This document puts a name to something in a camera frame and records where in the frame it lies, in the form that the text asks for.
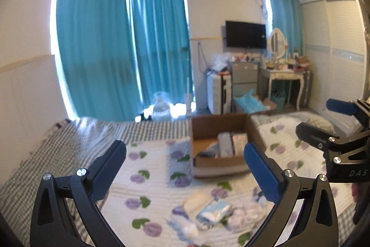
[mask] oval mirror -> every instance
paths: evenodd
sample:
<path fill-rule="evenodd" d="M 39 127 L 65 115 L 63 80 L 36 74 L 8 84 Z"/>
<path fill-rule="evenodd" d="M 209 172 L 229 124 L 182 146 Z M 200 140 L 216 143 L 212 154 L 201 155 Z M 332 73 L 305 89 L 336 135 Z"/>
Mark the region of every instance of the oval mirror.
<path fill-rule="evenodd" d="M 287 45 L 283 32 L 274 28 L 267 40 L 267 45 L 269 51 L 276 54 L 276 59 L 281 59 L 285 54 L 285 46 Z"/>

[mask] teal curtain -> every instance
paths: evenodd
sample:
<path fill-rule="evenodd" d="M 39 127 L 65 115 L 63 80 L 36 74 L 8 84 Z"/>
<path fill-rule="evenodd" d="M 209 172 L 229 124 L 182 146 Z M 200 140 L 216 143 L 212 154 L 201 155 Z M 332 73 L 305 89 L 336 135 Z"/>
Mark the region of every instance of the teal curtain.
<path fill-rule="evenodd" d="M 57 0 L 57 35 L 78 116 L 132 121 L 141 112 L 126 0 Z"/>
<path fill-rule="evenodd" d="M 289 52 L 303 54 L 303 16 L 299 0 L 270 0 L 272 28 L 279 28 L 288 40 Z"/>
<path fill-rule="evenodd" d="M 136 57 L 145 106 L 157 91 L 184 103 L 189 64 L 189 32 L 184 0 L 130 0 Z"/>

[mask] blue plastic bag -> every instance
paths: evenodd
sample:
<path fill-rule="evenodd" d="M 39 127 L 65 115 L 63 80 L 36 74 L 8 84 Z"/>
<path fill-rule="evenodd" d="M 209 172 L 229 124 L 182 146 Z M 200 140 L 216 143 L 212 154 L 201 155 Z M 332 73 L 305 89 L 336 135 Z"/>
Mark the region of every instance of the blue plastic bag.
<path fill-rule="evenodd" d="M 260 100 L 257 100 L 254 96 L 254 89 L 250 90 L 249 93 L 243 95 L 240 98 L 234 98 L 236 103 L 242 107 L 243 111 L 248 114 L 253 114 L 261 111 L 268 110 L 267 106 L 263 105 Z"/>

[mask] trash bin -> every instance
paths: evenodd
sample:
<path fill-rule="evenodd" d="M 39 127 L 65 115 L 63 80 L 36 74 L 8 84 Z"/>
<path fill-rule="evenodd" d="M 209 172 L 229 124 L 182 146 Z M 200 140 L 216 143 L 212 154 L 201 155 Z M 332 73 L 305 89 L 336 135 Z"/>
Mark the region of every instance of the trash bin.
<path fill-rule="evenodd" d="M 271 101 L 273 101 L 277 107 L 275 109 L 276 112 L 281 112 L 284 107 L 286 94 L 284 90 L 276 91 L 271 94 Z"/>

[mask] floral bedspread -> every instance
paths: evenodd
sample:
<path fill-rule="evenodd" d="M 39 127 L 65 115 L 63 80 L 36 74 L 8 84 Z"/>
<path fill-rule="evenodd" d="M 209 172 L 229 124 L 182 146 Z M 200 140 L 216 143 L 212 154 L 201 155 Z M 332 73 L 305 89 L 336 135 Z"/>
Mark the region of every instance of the floral bedspread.
<path fill-rule="evenodd" d="M 297 139 L 295 127 L 298 123 L 298 119 L 283 117 L 261 125 L 259 131 L 268 147 L 266 154 L 282 169 L 316 178 L 317 174 L 325 172 L 324 159 L 319 150 Z M 199 191 L 223 199 L 233 208 L 260 206 L 264 198 L 252 174 L 217 180 L 192 179 L 189 151 L 189 139 L 128 145 L 128 157 L 102 209 L 103 216 L 126 246 L 237 247 L 244 246 L 258 229 L 259 224 L 253 223 L 240 231 L 230 231 L 224 219 L 216 227 L 189 239 L 181 229 L 173 227 L 172 217 L 186 219 L 182 204 Z M 351 190 L 346 184 L 334 184 L 332 189 L 340 215 L 353 202 Z M 265 217 L 273 204 L 263 203 Z M 297 202 L 279 243 L 289 237 L 301 205 Z"/>

